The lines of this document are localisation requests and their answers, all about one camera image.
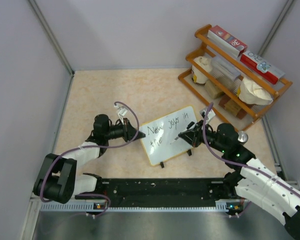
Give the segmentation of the black white marker pen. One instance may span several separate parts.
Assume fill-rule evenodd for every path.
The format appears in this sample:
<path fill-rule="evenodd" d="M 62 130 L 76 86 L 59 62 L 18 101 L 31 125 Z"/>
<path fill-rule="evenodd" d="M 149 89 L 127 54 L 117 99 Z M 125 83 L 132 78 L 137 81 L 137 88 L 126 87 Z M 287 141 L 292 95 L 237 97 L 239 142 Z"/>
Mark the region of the black white marker pen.
<path fill-rule="evenodd" d="M 174 143 L 175 141 L 177 141 L 179 138 L 180 138 L 180 135 L 181 134 L 184 134 L 185 132 L 191 130 L 193 128 L 193 126 L 195 125 L 195 122 L 194 121 L 191 121 L 187 127 L 185 129 L 183 129 L 181 132 L 179 132 L 177 134 L 177 136 L 170 142 L 170 144 Z"/>

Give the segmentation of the white board yellow frame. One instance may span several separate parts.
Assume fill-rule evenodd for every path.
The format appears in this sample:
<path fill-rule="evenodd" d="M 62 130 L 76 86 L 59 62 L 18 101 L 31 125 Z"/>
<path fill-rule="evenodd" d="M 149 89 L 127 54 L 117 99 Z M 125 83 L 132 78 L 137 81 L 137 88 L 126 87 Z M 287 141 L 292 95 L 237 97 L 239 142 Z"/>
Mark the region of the white board yellow frame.
<path fill-rule="evenodd" d="M 189 143 L 178 137 L 191 122 L 196 123 L 197 118 L 193 106 L 188 105 L 141 125 L 139 130 L 145 134 L 141 143 L 151 166 L 192 149 Z"/>

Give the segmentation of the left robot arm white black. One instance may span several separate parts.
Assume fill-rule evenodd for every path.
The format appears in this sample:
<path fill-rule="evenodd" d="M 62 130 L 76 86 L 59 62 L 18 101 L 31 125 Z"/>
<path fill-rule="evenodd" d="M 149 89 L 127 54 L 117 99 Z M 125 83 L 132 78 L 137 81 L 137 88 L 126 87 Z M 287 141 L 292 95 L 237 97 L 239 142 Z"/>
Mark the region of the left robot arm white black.
<path fill-rule="evenodd" d="M 44 202 L 61 204 L 67 203 L 72 196 L 86 192 L 92 198 L 99 198 L 104 187 L 97 182 L 98 177 L 90 173 L 77 177 L 77 170 L 100 158 L 108 149 L 121 148 L 145 137 L 146 134 L 133 127 L 126 117 L 113 124 L 106 114 L 97 115 L 90 135 L 81 145 L 60 155 L 49 153 L 45 156 L 33 186 L 34 195 Z M 119 138 L 125 143 L 117 147 L 109 145 L 110 140 Z"/>

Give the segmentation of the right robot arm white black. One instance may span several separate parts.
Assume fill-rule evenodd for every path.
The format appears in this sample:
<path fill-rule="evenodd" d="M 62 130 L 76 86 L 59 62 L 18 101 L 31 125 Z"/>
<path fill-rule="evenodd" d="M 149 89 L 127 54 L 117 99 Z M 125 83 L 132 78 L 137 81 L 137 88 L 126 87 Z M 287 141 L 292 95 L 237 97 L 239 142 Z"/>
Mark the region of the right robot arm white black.
<path fill-rule="evenodd" d="M 300 240 L 300 190 L 269 170 L 245 148 L 231 124 L 222 123 L 217 130 L 212 130 L 203 120 L 191 122 L 178 137 L 194 148 L 205 144 L 212 155 L 221 152 L 219 159 L 234 170 L 234 179 L 223 185 L 224 194 L 257 205 L 275 217 L 292 238 Z"/>

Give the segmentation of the brown red blocks on shelf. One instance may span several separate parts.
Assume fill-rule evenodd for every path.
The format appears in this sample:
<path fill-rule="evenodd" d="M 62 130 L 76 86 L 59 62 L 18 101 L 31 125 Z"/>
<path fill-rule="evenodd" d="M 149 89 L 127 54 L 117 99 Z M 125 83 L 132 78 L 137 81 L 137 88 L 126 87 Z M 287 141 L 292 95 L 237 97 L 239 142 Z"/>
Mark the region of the brown red blocks on shelf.
<path fill-rule="evenodd" d="M 218 105 L 240 120 L 242 120 L 247 115 L 247 112 L 227 95 L 224 95 L 220 99 Z"/>

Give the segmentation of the tan block on shelf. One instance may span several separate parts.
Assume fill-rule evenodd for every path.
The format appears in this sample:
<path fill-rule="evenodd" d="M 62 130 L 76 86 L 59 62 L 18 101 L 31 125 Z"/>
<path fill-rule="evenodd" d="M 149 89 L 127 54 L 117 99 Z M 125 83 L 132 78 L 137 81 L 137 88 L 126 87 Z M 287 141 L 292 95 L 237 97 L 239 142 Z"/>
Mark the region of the tan block on shelf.
<path fill-rule="evenodd" d="M 223 96 L 225 93 L 217 86 L 215 85 L 212 81 L 207 80 L 205 85 L 204 85 L 205 90 L 207 91 L 208 95 L 214 100 L 217 98 L 220 98 Z"/>

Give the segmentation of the wooden two tier shelf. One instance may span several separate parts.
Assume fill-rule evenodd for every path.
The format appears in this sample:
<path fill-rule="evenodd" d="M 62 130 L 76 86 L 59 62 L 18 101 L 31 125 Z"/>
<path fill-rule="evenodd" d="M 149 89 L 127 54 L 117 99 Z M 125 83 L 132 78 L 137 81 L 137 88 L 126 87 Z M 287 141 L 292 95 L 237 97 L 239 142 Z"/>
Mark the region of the wooden two tier shelf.
<path fill-rule="evenodd" d="M 212 27 L 208 24 L 195 32 L 194 35 L 201 41 L 201 44 L 185 57 L 191 64 L 191 67 L 181 73 L 178 79 L 205 105 L 212 102 L 213 110 L 222 122 L 232 124 L 236 130 L 247 130 L 274 106 L 293 83 L 285 79 L 285 77 L 281 78 L 276 84 L 271 84 L 262 78 L 240 61 L 241 55 L 238 58 L 232 57 L 207 37 L 208 30 Z M 228 90 L 211 75 L 211 60 L 216 56 L 232 64 L 241 73 L 235 90 Z M 272 96 L 273 102 L 269 105 L 256 105 L 241 101 L 237 96 L 237 91 L 244 77 L 250 78 L 264 88 Z M 247 112 L 243 119 L 236 118 L 219 106 L 219 101 L 224 95 L 216 99 L 212 99 L 209 96 L 205 90 L 205 83 L 208 80 L 217 85 L 224 92 L 224 95 L 229 96 Z"/>

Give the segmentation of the grey clear plastic box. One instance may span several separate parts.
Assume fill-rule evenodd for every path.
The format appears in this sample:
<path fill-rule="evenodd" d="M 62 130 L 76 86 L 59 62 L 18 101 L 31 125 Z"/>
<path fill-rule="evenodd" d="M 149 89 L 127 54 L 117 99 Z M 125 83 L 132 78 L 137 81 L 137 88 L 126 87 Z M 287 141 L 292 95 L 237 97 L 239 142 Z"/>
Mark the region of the grey clear plastic box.
<path fill-rule="evenodd" d="M 212 71 L 210 74 L 229 91 L 234 91 L 241 73 L 230 63 L 219 56 L 211 60 Z"/>

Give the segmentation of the red toothpaste box upper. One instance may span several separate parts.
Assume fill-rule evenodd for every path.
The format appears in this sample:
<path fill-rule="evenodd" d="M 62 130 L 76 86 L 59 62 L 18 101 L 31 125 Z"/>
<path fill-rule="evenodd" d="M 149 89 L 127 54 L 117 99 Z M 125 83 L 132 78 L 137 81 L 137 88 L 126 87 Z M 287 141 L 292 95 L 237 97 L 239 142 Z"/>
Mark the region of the red toothpaste box upper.
<path fill-rule="evenodd" d="M 248 48 L 245 43 L 218 25 L 208 30 L 207 37 L 234 58 L 238 58 Z"/>

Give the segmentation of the red toothpaste box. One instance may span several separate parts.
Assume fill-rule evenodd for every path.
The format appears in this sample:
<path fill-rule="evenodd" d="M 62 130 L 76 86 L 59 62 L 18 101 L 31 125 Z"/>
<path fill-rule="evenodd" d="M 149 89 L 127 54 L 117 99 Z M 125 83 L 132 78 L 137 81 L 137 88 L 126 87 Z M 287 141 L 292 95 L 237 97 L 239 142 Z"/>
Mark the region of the red toothpaste box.
<path fill-rule="evenodd" d="M 241 55 L 240 61 L 273 85 L 285 76 L 282 70 L 250 50 Z"/>
<path fill-rule="evenodd" d="M 234 58 L 238 58 L 248 48 L 245 43 L 218 25 L 208 30 L 207 37 Z"/>

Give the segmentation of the red toothpaste box lower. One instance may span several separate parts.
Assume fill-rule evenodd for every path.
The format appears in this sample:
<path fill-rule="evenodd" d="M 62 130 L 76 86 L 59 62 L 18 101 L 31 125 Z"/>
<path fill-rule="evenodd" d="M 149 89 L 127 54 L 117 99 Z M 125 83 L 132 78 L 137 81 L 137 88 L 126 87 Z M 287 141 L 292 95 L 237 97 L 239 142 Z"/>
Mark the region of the red toothpaste box lower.
<path fill-rule="evenodd" d="M 285 76 L 282 70 L 250 50 L 241 55 L 240 61 L 273 85 Z"/>

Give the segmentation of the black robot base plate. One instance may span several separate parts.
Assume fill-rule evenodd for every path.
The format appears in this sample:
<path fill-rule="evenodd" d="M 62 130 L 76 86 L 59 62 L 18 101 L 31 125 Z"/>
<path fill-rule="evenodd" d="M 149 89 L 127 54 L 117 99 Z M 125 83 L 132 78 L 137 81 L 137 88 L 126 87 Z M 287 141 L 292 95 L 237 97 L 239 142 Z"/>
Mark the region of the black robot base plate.
<path fill-rule="evenodd" d="M 92 194 L 115 207 L 212 207 L 215 201 L 239 199 L 222 178 L 100 178 Z"/>

